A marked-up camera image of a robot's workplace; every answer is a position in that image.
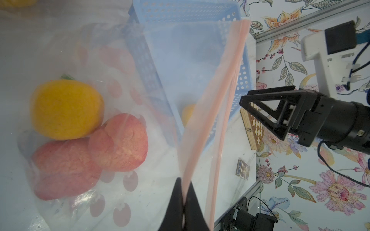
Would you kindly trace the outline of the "clear pink bag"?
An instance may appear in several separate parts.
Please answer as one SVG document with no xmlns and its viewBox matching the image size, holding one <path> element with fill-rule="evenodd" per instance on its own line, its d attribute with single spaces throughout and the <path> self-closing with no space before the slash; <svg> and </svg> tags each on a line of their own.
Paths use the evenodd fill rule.
<svg viewBox="0 0 370 231">
<path fill-rule="evenodd" d="M 249 27 L 1 21 L 1 230 L 182 228 L 177 180 L 207 230 Z"/>
</svg>

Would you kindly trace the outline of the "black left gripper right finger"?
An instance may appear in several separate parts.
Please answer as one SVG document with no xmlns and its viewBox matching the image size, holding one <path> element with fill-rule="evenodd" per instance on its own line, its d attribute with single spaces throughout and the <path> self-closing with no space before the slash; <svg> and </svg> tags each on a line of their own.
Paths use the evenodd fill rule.
<svg viewBox="0 0 370 231">
<path fill-rule="evenodd" d="M 209 231 L 198 203 L 195 189 L 191 183 L 184 205 L 184 231 Z"/>
</svg>

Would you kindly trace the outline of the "yellow red peach front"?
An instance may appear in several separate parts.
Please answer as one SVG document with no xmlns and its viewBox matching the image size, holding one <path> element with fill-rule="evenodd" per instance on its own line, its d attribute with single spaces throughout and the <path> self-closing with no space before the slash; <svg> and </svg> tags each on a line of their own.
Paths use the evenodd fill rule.
<svg viewBox="0 0 370 231">
<path fill-rule="evenodd" d="M 189 122 L 190 118 L 193 115 L 194 109 L 195 109 L 196 104 L 191 104 L 186 107 L 184 107 L 182 114 L 181 114 L 181 119 L 183 126 L 186 127 L 187 123 Z"/>
</svg>

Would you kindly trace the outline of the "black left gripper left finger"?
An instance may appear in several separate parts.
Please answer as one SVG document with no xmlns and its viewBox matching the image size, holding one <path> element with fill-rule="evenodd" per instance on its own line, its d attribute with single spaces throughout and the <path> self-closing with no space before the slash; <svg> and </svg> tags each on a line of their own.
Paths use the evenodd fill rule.
<svg viewBox="0 0 370 231">
<path fill-rule="evenodd" d="M 182 231 L 184 216 L 184 202 L 181 178 L 177 178 L 172 190 L 171 198 L 158 231 Z"/>
</svg>

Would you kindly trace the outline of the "yellow red peach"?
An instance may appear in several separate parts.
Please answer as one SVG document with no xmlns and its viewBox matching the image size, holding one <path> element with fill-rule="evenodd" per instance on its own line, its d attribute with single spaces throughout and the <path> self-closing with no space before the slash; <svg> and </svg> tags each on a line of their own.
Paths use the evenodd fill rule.
<svg viewBox="0 0 370 231">
<path fill-rule="evenodd" d="M 194 109 L 195 109 L 196 104 L 191 104 L 186 107 L 184 107 L 182 114 L 181 114 L 181 119 L 183 126 L 186 127 L 187 123 L 189 122 L 190 118 L 193 115 Z"/>
<path fill-rule="evenodd" d="M 54 140 L 90 135 L 103 122 L 105 102 L 92 86 L 77 80 L 52 80 L 39 85 L 30 99 L 33 128 Z"/>
</svg>

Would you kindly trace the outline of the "pink peach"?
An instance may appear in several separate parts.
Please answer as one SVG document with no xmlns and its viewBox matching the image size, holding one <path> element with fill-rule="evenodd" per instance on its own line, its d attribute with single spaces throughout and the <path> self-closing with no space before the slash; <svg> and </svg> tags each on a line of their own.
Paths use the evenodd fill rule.
<svg viewBox="0 0 370 231">
<path fill-rule="evenodd" d="M 39 147 L 32 161 L 35 195 L 44 201 L 73 197 L 92 189 L 102 173 L 88 150 L 89 138 L 51 141 Z"/>
</svg>

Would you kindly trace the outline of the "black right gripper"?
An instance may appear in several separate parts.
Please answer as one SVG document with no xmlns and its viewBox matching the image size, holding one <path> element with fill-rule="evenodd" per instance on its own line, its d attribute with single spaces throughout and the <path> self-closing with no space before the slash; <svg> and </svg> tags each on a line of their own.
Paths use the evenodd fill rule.
<svg viewBox="0 0 370 231">
<path fill-rule="evenodd" d="M 295 86 L 251 90 L 241 97 L 239 105 L 284 141 L 291 134 L 298 143 L 311 146 L 318 138 L 331 149 L 350 148 L 370 152 L 370 108 L 357 102 L 345 102 L 311 90 L 295 90 Z M 258 106 L 269 115 L 280 115 L 294 105 L 290 127 L 273 122 L 253 109 Z"/>
</svg>

